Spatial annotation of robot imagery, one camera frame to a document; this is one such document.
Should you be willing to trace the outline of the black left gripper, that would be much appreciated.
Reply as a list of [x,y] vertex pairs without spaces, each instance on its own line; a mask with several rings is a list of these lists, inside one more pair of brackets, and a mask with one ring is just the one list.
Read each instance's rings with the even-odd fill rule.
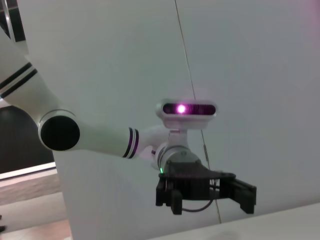
[[[212,171],[199,161],[170,162],[160,170],[156,186],[155,205],[170,207],[174,215],[181,215],[183,200],[205,201],[231,199],[246,214],[255,212],[257,187],[236,179],[229,172]],[[211,181],[219,181],[219,193]]]

